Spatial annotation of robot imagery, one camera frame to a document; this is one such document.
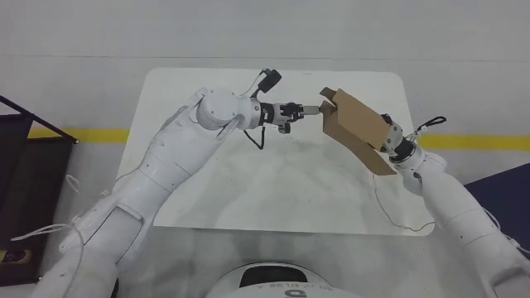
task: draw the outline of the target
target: dark blue panel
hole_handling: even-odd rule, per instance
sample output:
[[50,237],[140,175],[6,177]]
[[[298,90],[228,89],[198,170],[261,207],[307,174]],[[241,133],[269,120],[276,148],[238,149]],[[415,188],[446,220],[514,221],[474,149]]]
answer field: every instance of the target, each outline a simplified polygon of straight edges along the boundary
[[503,233],[530,250],[530,163],[465,187],[497,218]]

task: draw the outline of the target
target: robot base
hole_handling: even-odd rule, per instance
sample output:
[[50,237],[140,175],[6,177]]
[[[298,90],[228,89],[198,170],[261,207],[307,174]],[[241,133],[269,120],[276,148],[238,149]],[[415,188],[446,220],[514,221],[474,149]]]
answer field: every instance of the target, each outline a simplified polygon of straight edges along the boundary
[[249,296],[357,298],[335,289],[308,269],[280,262],[260,262],[236,268],[221,277],[206,298]]

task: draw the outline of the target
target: floor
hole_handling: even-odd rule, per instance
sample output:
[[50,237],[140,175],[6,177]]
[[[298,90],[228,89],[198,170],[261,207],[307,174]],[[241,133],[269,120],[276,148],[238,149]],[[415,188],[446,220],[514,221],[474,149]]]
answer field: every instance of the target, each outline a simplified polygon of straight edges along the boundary
[[[0,92],[61,127],[127,128],[156,67],[391,71],[415,124],[528,135],[529,22],[527,0],[0,0]],[[111,188],[123,148],[76,147],[81,192],[64,189],[57,221]],[[465,183],[530,162],[434,151]]]

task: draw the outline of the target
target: black stand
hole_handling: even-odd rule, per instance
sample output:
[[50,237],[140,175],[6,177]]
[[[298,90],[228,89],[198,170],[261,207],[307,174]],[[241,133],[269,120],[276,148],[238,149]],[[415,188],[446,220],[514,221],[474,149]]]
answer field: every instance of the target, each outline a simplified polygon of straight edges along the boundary
[[[0,115],[0,286],[13,286],[38,281],[47,237],[11,238],[53,223],[79,141],[3,96],[0,102],[19,112]],[[34,122],[59,136],[28,138]]]

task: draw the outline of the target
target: black cable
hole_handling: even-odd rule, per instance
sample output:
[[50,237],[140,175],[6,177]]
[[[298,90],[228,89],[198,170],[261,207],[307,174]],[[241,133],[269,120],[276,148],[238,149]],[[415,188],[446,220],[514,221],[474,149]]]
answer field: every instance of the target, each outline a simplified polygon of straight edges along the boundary
[[422,125],[420,125],[420,127],[418,127],[416,129],[416,131],[419,132],[423,127],[432,127],[432,126],[435,126],[437,124],[442,124],[442,123],[444,123],[446,121],[447,121],[446,117],[442,117],[442,116],[435,117],[435,118],[432,118],[429,121],[423,123]]
[[258,149],[262,150],[265,146],[265,127],[262,127],[262,145],[259,145],[250,135],[248,135],[248,132],[246,130],[243,130],[243,133],[245,134],[248,139],[250,139]]

